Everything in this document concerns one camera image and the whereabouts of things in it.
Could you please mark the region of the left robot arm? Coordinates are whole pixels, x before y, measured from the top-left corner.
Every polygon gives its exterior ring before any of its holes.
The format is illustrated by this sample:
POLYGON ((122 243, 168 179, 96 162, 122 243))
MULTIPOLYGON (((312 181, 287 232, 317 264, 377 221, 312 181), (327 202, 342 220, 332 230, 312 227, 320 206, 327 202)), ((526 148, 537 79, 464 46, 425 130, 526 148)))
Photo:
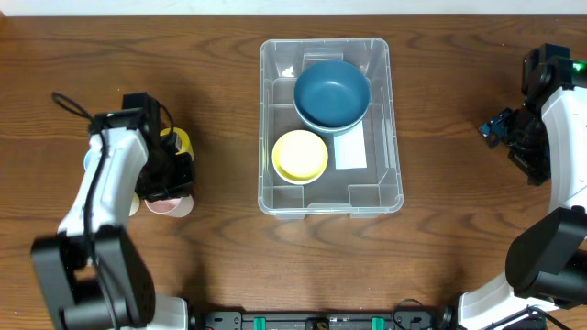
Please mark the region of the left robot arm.
POLYGON ((140 200, 156 214, 194 208, 193 157, 182 133, 161 133, 162 105, 90 119, 89 163, 54 236, 37 238, 31 259, 57 329, 191 329, 189 303, 156 292, 127 226, 140 200))

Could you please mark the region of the pink cup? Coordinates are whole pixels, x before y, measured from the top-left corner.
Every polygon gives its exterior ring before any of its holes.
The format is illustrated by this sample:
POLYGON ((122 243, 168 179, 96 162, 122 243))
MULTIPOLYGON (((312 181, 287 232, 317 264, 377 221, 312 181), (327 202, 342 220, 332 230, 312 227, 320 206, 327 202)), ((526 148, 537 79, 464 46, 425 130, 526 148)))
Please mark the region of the pink cup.
POLYGON ((191 195, 188 195, 156 202, 146 201, 145 204, 154 214, 182 218, 192 212, 194 208, 194 199, 191 195))

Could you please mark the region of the beige bowl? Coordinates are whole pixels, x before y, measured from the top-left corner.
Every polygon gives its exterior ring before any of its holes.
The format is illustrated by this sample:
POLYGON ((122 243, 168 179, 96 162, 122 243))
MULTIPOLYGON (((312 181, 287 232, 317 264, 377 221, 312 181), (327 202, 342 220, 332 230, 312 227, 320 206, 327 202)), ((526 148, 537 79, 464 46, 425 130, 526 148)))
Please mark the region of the beige bowl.
POLYGON ((326 126, 320 126, 318 124, 314 124, 313 122, 311 122, 309 119, 307 119, 306 117, 303 116, 302 111, 298 107, 295 108, 295 111, 296 111, 297 115, 299 116, 299 118, 301 119, 302 123, 308 129, 316 132, 318 135, 324 135, 324 136, 336 136, 336 135, 344 134, 347 131, 350 131, 352 128, 357 126, 363 120, 363 118, 365 117, 365 115, 368 112, 368 110, 365 110, 355 121, 351 122, 350 124, 348 124, 346 126, 326 127, 326 126))

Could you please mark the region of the yellow cup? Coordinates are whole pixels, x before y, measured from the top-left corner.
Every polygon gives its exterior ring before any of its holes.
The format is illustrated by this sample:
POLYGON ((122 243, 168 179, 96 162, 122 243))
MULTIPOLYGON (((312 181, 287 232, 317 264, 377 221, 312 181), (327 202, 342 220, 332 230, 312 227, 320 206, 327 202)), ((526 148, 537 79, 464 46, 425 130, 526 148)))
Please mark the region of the yellow cup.
POLYGON ((167 155, 174 153, 175 155, 189 154, 191 160, 194 160, 194 150, 188 134, 175 127, 173 132, 169 128, 165 128, 160 132, 161 147, 167 155))

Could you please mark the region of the white bowl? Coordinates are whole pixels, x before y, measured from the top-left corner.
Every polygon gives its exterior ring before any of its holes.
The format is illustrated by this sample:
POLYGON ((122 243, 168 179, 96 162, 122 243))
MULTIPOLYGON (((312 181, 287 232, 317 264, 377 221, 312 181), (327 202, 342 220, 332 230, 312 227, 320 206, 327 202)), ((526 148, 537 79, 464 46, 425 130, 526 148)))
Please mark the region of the white bowl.
POLYGON ((275 172, 281 179, 294 185, 307 185, 315 182, 324 174, 325 171, 326 169, 289 172, 283 168, 275 169, 275 172))

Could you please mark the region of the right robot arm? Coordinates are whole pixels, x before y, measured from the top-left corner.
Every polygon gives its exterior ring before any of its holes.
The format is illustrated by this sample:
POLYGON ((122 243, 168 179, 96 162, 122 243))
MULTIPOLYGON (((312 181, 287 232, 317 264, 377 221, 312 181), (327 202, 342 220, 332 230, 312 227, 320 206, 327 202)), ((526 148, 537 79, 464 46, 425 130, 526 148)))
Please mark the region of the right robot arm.
POLYGON ((523 59, 522 106, 479 131, 504 144, 529 183, 551 183, 547 215, 508 249, 504 272, 463 293, 453 329, 545 329, 552 316, 586 303, 586 64, 545 43, 523 59))

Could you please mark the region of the cream white cup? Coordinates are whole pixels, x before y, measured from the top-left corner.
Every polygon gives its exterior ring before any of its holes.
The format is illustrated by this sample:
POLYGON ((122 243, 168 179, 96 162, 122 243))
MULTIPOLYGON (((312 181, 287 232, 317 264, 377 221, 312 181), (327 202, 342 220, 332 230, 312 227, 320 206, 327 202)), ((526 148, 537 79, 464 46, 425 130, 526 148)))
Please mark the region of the cream white cup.
POLYGON ((140 199, 139 199, 138 195, 136 193, 134 193, 133 197, 132 197, 131 205, 130 205, 129 215, 133 216, 138 211, 139 208, 140 208, 140 199))

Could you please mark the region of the light blue cup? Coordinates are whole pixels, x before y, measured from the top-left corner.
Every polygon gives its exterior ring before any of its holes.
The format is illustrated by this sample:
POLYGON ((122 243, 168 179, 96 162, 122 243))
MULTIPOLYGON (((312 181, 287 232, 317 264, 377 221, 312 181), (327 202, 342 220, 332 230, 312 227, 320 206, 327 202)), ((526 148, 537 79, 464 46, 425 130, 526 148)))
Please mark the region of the light blue cup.
POLYGON ((83 168, 85 170, 88 169, 90 163, 92 162, 92 157, 93 157, 93 152, 91 150, 88 150, 84 156, 84 159, 83 159, 83 168))

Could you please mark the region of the yellow bowl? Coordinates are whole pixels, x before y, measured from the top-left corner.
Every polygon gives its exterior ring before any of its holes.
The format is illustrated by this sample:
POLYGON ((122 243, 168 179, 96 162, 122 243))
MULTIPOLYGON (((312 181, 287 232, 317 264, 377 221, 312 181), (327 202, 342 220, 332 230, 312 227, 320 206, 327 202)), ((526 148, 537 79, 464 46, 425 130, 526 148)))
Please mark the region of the yellow bowl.
POLYGON ((316 171, 326 169, 328 150, 324 140, 307 130, 293 130, 283 134, 271 151, 273 168, 286 171, 316 171))

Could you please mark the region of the dark blue bowl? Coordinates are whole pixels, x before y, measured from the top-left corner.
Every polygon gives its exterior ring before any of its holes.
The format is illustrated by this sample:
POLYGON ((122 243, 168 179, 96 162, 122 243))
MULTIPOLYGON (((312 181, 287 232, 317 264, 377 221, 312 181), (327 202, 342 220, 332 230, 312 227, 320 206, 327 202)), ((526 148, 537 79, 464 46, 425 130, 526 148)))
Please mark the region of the dark blue bowl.
POLYGON ((293 88, 294 107, 322 127, 343 127, 355 121, 371 102, 368 79, 342 60, 325 60, 309 66, 293 88))
POLYGON ((302 115, 300 115, 300 119, 309 130, 313 131, 314 133, 317 133, 321 137, 327 138, 342 136, 344 134, 349 133, 352 129, 362 125, 362 120, 358 120, 343 127, 325 127, 312 123, 309 119, 306 119, 302 115))

